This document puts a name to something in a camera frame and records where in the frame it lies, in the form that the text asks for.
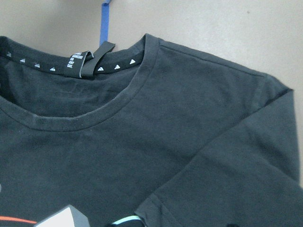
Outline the black graphic t-shirt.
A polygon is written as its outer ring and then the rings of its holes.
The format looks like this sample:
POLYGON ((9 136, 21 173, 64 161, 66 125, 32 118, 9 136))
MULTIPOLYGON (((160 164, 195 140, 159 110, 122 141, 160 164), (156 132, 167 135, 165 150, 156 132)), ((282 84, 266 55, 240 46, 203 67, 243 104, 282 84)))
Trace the black graphic t-shirt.
POLYGON ((0 39, 0 224, 300 227, 293 90, 145 34, 70 57, 0 39))

